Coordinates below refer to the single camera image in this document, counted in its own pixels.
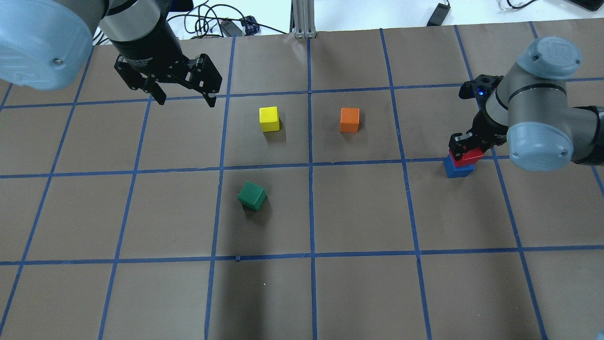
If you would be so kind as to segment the aluminium frame post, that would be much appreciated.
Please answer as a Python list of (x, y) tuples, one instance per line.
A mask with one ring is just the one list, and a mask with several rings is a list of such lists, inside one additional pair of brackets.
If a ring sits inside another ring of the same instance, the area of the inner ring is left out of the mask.
[(314, 0), (291, 1), (290, 32), (296, 39), (316, 37), (314, 3)]

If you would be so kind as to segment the orange wooden block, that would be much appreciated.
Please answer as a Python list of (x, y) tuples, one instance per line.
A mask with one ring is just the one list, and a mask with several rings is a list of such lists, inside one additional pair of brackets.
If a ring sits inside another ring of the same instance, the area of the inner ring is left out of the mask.
[(357, 133), (360, 129), (361, 111), (359, 108), (342, 107), (339, 118), (341, 133)]

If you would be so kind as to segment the blue wooden block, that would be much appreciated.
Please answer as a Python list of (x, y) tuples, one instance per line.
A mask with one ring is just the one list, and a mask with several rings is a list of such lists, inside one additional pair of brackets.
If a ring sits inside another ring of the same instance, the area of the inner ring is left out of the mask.
[(444, 160), (444, 169), (449, 179), (468, 177), (474, 170), (476, 170), (476, 166), (474, 164), (469, 164), (465, 166), (456, 166), (453, 157), (450, 155), (446, 157)]

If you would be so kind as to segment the green wooden block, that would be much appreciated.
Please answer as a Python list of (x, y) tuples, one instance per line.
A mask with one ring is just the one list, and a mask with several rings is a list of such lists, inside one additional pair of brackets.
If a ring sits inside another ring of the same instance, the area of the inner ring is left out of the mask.
[(237, 195), (237, 200), (239, 200), (242, 206), (253, 211), (259, 211), (267, 197), (263, 187), (250, 181), (246, 181)]

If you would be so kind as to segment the red wooden block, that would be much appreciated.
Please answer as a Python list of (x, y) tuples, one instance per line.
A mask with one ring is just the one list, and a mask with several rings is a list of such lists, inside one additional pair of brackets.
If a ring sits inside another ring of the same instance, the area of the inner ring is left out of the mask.
[(454, 153), (450, 150), (447, 161), (455, 168), (466, 168), (480, 161), (484, 154), (481, 148), (465, 150), (465, 153)]

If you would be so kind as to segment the black power adapter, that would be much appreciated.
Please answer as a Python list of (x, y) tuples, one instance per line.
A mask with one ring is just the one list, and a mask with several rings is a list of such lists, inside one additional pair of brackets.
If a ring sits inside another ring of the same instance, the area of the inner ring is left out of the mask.
[(438, 3), (435, 9), (432, 11), (426, 26), (441, 26), (444, 23), (451, 5), (447, 3)]

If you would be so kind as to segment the yellow wooden block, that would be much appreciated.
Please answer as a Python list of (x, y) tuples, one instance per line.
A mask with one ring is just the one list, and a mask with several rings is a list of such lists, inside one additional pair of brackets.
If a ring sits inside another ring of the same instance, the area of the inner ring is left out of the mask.
[(280, 116), (278, 107), (266, 106), (259, 108), (259, 125), (264, 133), (271, 133), (280, 130)]

